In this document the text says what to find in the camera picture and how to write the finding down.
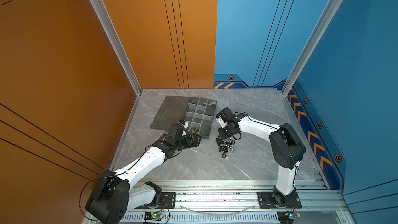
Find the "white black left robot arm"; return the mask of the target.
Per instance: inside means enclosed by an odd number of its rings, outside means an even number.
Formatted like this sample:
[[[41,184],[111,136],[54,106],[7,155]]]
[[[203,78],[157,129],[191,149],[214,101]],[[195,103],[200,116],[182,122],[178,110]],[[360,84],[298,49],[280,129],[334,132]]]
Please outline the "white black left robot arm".
[[[148,206],[164,208],[162,189],[153,182],[147,181],[142,186],[136,184],[153,169],[176,157],[183,149],[198,147],[201,136],[187,131],[183,120],[173,123],[154,143],[145,147],[143,154],[129,165],[116,171],[106,170],[95,184],[85,206],[92,222],[117,224],[129,210]]]

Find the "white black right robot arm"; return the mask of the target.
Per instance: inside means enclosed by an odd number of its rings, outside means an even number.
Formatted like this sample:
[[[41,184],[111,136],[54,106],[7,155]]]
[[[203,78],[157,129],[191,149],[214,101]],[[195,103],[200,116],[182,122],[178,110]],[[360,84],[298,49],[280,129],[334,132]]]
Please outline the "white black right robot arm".
[[[275,161],[278,163],[278,177],[273,189],[272,201],[278,208],[291,207],[296,202],[296,175],[306,153],[306,147],[292,125],[266,123],[251,118],[245,113],[236,115],[228,108],[216,115],[222,140],[236,134],[249,133],[270,143]]]

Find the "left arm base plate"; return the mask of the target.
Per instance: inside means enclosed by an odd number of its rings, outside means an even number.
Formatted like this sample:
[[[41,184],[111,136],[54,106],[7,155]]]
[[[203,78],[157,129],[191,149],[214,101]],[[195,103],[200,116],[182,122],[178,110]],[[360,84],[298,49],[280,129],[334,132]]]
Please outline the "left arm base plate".
[[[142,205],[137,209],[161,209],[164,204],[168,209],[174,209],[176,204],[176,192],[163,192],[161,193],[160,202],[158,204]]]

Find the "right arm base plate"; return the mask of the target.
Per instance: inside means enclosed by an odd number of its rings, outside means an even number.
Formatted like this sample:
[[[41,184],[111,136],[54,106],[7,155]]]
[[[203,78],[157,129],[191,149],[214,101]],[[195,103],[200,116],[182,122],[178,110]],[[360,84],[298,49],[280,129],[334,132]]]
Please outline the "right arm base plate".
[[[284,196],[278,192],[258,192],[258,202],[261,209],[266,208],[294,208],[301,209],[302,203],[298,191],[294,190],[291,194]]]

